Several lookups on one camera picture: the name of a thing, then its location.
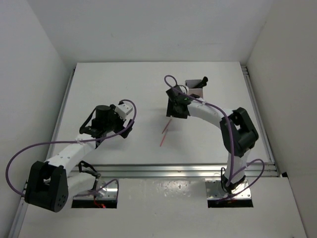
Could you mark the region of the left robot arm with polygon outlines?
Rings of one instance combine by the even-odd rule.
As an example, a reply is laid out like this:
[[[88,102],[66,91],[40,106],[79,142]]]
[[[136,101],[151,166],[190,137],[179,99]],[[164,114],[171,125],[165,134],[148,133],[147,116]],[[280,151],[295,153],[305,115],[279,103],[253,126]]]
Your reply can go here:
[[[55,156],[32,165],[24,196],[26,203],[59,212],[75,196],[96,195],[101,190],[101,174],[83,159],[106,139],[118,135],[126,138],[135,120],[128,120],[127,116],[136,112],[136,105],[130,100],[96,106],[74,141]]]

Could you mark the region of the white organizer box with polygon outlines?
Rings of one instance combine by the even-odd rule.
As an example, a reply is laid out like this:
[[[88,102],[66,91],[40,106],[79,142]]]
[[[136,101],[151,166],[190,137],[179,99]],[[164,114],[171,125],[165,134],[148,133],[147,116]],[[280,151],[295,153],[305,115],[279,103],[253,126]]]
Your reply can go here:
[[[203,98],[203,88],[197,88],[197,85],[201,82],[201,79],[190,79],[185,81],[188,95],[196,95],[199,98]]]

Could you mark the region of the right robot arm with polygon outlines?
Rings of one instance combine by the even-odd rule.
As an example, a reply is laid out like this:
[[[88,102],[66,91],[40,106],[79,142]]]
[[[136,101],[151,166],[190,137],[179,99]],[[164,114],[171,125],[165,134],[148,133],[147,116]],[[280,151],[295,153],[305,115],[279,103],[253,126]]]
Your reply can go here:
[[[231,194],[244,182],[247,158],[259,138],[248,112],[242,107],[224,110],[195,94],[185,94],[179,85],[168,89],[166,94],[168,117],[179,119],[195,117],[220,129],[224,147],[228,152],[227,167],[225,173],[221,175],[221,185],[225,192]]]

